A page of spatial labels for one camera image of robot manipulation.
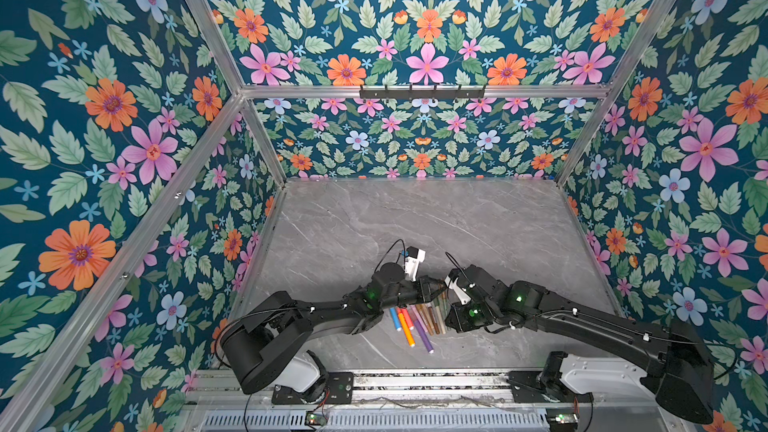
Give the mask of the black hook bar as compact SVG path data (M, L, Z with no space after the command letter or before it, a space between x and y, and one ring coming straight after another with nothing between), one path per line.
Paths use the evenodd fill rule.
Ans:
M484 98L484 86L361 86L362 100L476 100Z

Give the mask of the ochre brown marker pen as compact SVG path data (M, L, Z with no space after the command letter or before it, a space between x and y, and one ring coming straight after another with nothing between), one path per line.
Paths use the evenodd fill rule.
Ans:
M425 327L429 331L429 334L430 335L436 335L437 332L436 332L435 326L434 326L434 324L432 322L429 310L427 309L427 307L424 304L419 304L418 308L419 308L422 320L425 323Z

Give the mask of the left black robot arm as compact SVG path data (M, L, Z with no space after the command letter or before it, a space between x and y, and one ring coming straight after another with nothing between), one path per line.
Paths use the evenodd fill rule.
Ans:
M394 307L426 304L447 289L431 276L414 280L403 267L388 262L365 286L336 301L309 302L286 291L270 295L233 321L218 337L225 363L243 393L274 383L305 343L329 335L357 335L376 326Z

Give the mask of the aluminium front rail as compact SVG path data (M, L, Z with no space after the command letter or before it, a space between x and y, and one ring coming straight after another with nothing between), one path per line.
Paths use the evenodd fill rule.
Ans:
M470 403L484 406L512 406L518 404L572 404L572 403L520 403L516 402L507 383L504 368L481 369L357 369L352 402L348 405L397 403L413 406L418 403ZM619 372L610 376L610 383L594 396L597 405L650 405L656 404L653 395L643 392L630 378L634 372ZM187 393L188 405L237 405L251 398L258 405L273 405L274 386L246 395L229 370L206 370L198 374L197 385Z

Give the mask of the orange marker pen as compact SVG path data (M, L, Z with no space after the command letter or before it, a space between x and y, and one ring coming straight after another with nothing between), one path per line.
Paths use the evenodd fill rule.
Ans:
M402 331L403 331L403 333L404 333L404 335L406 337L408 346L413 348L415 346L415 340L413 338L411 329L410 329L410 327L409 327L409 325L408 325L408 323L407 323L407 321L405 319L404 313L402 312L401 309L397 308L396 309L396 315L397 315L398 322L399 322L399 324L401 326L401 329L402 329Z

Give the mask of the purple marker pen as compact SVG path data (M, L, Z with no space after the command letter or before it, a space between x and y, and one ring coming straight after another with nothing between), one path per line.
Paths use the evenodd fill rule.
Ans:
M425 349L427 350L427 352L429 354L433 354L434 353L434 347L433 347L433 345L432 345L432 343L431 343L431 341L429 339L429 335L428 335L427 331L423 332L423 331L419 330L417 327L415 327L415 330L417 331L417 334L419 335L419 337L420 337L420 339L421 339Z

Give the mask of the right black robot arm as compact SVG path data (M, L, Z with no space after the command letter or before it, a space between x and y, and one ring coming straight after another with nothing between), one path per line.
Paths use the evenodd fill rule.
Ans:
M445 320L460 332L529 329L571 338L605 352L579 358L552 351L532 387L552 398L608 393L640 395L694 424L714 419L714 359L695 328L637 321L579 304L544 286L510 285L475 265L454 268L446 279L457 301Z

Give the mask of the red marker pen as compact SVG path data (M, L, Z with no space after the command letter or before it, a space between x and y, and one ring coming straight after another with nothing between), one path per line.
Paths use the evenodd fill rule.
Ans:
M412 320L411 320L411 318L409 316L408 311L405 308L399 308L398 309L398 315L402 317L402 321L405 324L405 327L408 330L413 330L413 328L414 328L413 322L412 322Z

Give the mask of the blue marker pen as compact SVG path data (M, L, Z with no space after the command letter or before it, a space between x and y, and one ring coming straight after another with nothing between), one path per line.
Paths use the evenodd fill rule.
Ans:
M399 320L399 314L398 314L397 310L394 307L392 307L392 308L389 309L389 312L390 312L390 316L392 318L392 321L393 321L395 329L397 331L401 331L402 330L402 325L401 325L401 322Z

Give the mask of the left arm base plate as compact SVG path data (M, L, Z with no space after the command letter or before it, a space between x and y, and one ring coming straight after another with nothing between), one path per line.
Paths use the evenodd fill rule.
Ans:
M352 372L329 372L304 392L275 385L271 402L273 405L348 405L352 402L354 379Z

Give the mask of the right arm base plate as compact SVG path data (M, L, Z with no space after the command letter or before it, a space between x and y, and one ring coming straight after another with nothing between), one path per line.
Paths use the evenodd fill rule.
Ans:
M542 382L540 371L513 370L507 373L506 380L516 402L534 403L591 403L594 396L576 394L559 381Z

